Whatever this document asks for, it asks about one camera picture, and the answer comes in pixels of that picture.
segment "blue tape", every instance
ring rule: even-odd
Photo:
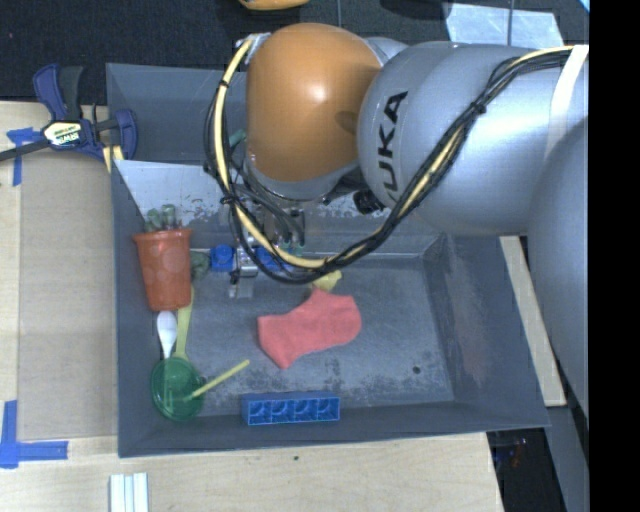
[[[44,139],[39,131],[31,127],[9,130],[7,137],[9,137],[9,140],[13,142],[16,147]],[[17,156],[13,161],[13,186],[16,187],[20,185],[20,183],[22,183],[22,157]]]
[[[0,468],[15,469],[20,462],[33,460],[65,460],[69,441],[22,443],[16,440],[18,402],[4,404],[2,438],[0,438]]]

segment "white spoon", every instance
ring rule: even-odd
[[[171,349],[176,342],[178,336],[178,322],[176,316],[171,311],[160,311],[156,321],[158,327],[158,336],[162,344],[162,352],[164,358],[171,356]]]

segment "bin floor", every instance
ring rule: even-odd
[[[352,295],[362,329],[347,343],[298,358],[281,370],[258,344],[257,318],[299,306],[308,286],[262,274],[251,299],[231,299],[229,275],[195,282],[187,354],[207,379],[251,364],[209,391],[201,415],[236,414],[244,393],[332,391],[346,408],[453,400],[420,257],[378,257],[343,272],[332,293]]]

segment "yellow straw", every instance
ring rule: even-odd
[[[192,398],[196,398],[198,396],[200,396],[202,393],[206,393],[207,391],[209,391],[211,388],[217,386],[218,384],[220,384],[222,381],[227,380],[229,377],[232,377],[233,375],[235,375],[236,373],[238,373],[240,370],[242,370],[243,368],[246,368],[247,366],[249,366],[249,360],[245,359],[244,361],[242,361],[240,364],[234,366],[233,368],[231,368],[231,370],[227,370],[226,372],[224,372],[222,375],[220,375],[219,377],[216,377],[215,379],[213,379],[210,382],[207,382],[204,386],[202,386],[201,388],[196,389],[193,393],[191,393],[188,397],[187,400],[191,400]]]

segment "orange cup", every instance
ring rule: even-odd
[[[133,235],[152,311],[176,310],[191,303],[191,231],[184,228]]]

